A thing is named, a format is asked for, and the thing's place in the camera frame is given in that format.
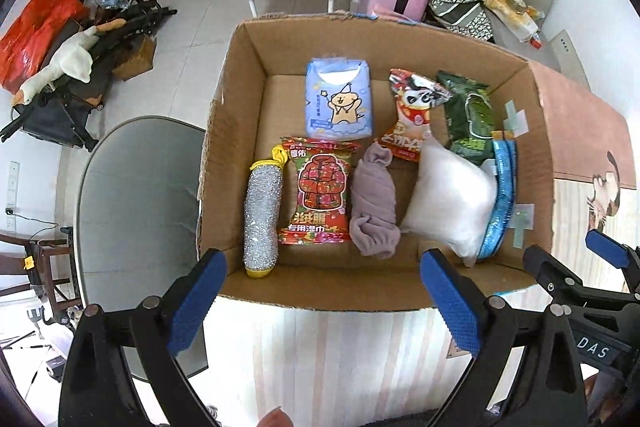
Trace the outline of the blue yellow snack packet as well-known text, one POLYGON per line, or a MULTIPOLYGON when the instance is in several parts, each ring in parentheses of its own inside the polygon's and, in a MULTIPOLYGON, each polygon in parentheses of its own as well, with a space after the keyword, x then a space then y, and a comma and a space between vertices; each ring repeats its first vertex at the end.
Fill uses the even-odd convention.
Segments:
POLYGON ((477 259, 492 257, 506 235, 516 199, 518 150, 511 131, 492 132, 492 149, 496 164, 497 195, 477 259))

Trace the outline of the silver sponge yellow ends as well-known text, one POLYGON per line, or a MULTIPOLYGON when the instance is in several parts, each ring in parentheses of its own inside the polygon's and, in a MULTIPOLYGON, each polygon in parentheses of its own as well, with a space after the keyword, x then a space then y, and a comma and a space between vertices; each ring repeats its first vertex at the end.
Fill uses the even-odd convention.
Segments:
POLYGON ((278 262, 277 226, 287 162, 288 153, 282 145, 277 145, 269 158, 250 166, 244 202, 243 263, 252 279, 266 277, 278 262))

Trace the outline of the white soft pillow bag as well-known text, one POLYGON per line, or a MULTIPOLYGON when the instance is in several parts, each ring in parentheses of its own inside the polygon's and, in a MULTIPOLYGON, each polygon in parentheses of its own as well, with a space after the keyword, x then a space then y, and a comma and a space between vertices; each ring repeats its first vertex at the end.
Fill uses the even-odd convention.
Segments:
POLYGON ((400 231, 448 246, 471 268, 496 196, 493 176, 429 136, 421 147, 418 179, 400 231))

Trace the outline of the wooden chair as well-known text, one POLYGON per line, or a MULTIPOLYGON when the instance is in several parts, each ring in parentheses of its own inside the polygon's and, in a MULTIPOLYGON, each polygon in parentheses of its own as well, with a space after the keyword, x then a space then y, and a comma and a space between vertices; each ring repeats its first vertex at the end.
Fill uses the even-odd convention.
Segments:
POLYGON ((47 325, 58 323, 68 329, 74 329, 73 317, 70 312, 81 311, 82 297, 78 281, 75 251, 74 229, 63 227, 62 239, 26 239, 12 235, 1 234, 2 245, 21 247, 21 256, 1 254, 1 274, 12 277, 27 277, 28 283, 2 289, 1 296, 9 296, 26 291, 35 291, 36 297, 43 303, 49 303, 52 317, 44 319, 47 325), (67 257, 70 264, 68 277, 53 276, 52 260, 57 257, 67 257))

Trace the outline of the green snack bag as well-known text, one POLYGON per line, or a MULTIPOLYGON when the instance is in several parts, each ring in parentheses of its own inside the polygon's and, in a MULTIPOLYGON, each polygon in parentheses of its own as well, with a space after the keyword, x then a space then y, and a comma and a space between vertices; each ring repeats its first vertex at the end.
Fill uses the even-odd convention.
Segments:
POLYGON ((444 104, 447 147, 472 164, 482 165, 494 155, 491 135, 496 130, 487 84, 443 70, 437 73, 436 80, 451 94, 444 104))

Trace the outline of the mauve rolled sock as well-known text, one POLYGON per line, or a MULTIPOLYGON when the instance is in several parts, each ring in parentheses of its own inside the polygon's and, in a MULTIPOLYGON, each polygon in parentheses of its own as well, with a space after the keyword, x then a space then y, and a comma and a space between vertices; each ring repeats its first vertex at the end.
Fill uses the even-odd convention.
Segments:
POLYGON ((352 175, 349 235, 364 257, 381 260, 393 257, 400 241, 396 188, 388 172, 392 159, 388 148, 372 143, 352 175))

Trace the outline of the orange panda snack bag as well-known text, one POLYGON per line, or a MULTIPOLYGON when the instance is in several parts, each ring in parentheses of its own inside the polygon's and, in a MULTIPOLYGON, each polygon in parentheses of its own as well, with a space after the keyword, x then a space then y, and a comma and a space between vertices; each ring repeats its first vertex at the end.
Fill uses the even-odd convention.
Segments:
POLYGON ((393 156, 419 162, 423 142, 432 135, 431 110, 445 104, 452 93, 435 80, 402 68, 390 70, 397 121, 376 139, 393 156))

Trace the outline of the red wet wipes pack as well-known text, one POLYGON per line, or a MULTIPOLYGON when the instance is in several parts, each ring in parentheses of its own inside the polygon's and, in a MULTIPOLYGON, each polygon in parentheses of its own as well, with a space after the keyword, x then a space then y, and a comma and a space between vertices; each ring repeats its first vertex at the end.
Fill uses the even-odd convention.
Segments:
POLYGON ((350 241, 348 189, 352 141, 287 136, 282 147, 296 171, 295 210, 279 232, 283 245, 341 244, 350 241))

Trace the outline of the black folded stroller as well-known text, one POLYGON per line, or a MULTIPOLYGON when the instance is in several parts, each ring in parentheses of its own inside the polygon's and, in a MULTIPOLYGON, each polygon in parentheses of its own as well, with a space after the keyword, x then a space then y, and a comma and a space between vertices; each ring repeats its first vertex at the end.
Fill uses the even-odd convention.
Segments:
POLYGON ((99 34, 88 51, 93 59, 89 81, 84 83, 64 74, 37 94, 34 101, 18 104, 17 115, 1 129, 1 140, 24 131, 38 140, 93 150, 98 140, 89 133, 86 124, 91 112, 104 105, 116 58, 132 48, 135 38, 153 35, 166 17, 176 13, 155 0, 130 6, 125 11, 124 26, 99 34))

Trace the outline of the light blue tissue pack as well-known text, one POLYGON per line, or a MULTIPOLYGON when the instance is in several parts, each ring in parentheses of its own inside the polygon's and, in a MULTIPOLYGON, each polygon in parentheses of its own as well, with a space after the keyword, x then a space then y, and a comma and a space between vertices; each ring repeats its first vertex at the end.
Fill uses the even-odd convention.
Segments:
POLYGON ((372 93, 366 61, 313 58, 306 72, 305 101, 309 138, 333 141, 371 138, 372 93))

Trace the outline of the small brown cardboard box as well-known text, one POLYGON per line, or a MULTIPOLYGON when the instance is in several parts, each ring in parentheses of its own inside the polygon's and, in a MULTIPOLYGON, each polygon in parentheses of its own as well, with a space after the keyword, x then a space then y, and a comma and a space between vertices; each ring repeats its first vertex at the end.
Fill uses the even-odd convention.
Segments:
POLYGON ((156 41, 149 35, 138 35, 115 54, 112 74, 127 81, 153 69, 156 41))

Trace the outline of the white goose plush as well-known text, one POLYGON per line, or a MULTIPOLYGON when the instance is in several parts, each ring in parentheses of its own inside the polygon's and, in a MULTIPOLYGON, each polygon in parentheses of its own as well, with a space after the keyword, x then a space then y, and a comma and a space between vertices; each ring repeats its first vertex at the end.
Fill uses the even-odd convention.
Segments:
POLYGON ((23 82, 21 88, 13 95, 12 105, 32 103, 44 87, 49 86, 55 90, 53 83, 63 75, 89 83, 93 64, 90 50, 99 42, 101 34, 120 29, 125 24, 124 18, 116 18, 108 23, 91 26, 67 38, 54 52, 49 64, 23 82))

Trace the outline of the red plastic bag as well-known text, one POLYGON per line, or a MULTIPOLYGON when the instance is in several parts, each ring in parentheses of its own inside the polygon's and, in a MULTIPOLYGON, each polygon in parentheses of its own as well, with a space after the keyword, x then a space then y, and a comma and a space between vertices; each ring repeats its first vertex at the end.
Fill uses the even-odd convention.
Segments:
POLYGON ((88 13, 79 0, 30 0, 1 39, 1 87, 15 94, 38 72, 66 23, 81 22, 88 13))

